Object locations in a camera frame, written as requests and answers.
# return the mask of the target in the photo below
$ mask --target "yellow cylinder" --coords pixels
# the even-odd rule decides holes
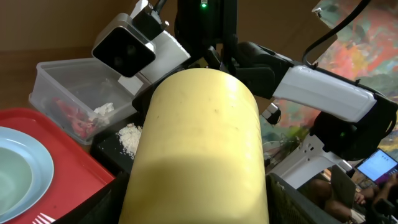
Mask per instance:
[[[152,96],[119,223],[268,222],[251,92],[207,68],[168,77]]]

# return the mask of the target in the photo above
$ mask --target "red object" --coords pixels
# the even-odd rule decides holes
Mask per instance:
[[[41,142],[54,162],[54,177],[44,196],[7,224],[32,223],[44,213],[58,219],[110,183],[114,177],[43,114],[29,109],[0,111],[0,126]]]

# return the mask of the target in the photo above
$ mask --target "person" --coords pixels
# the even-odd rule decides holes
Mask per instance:
[[[362,223],[365,221],[364,215],[356,212],[352,208],[348,208],[334,198],[333,189],[329,182],[318,179],[311,180],[310,192],[309,199],[340,222],[355,221],[356,223]],[[356,192],[354,195],[354,201],[358,205],[365,205],[366,203],[375,204],[380,199],[386,199],[398,208],[397,174],[391,175],[389,180],[385,183],[374,187],[368,187],[359,193]]]

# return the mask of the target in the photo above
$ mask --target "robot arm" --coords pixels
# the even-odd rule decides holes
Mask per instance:
[[[151,73],[147,76],[144,73],[152,86],[134,99],[136,110],[145,113],[156,86],[168,75],[190,68],[201,57],[210,68],[241,80],[253,95],[318,109],[322,112],[302,145],[273,170],[293,187],[299,187],[343,159],[355,161],[370,156],[394,128],[398,106],[381,93],[257,44],[237,44],[237,0],[206,1],[209,9],[206,13],[200,10],[198,2],[179,1],[175,21],[176,39],[191,60],[171,72],[165,71],[164,75],[151,77]],[[159,18],[160,10],[155,8],[157,11],[148,5],[134,19],[127,14],[119,15],[117,23],[111,23],[100,34],[93,55],[125,77],[142,73],[154,61],[167,58],[167,54],[156,54],[156,50],[147,46],[167,26]],[[223,44],[222,57],[215,51],[216,44]],[[273,106],[268,109],[269,118],[278,112]]]

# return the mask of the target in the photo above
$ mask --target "colorful painting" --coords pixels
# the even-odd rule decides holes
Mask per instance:
[[[322,0],[322,20],[330,27],[340,23],[359,0]],[[374,0],[338,33],[338,40],[318,59],[319,67],[342,75],[385,94],[398,102],[398,1]],[[319,111],[279,100],[282,117],[276,126],[261,118],[263,142],[278,141],[279,136],[300,136],[308,129]],[[398,129],[382,140],[380,146],[398,160]]]

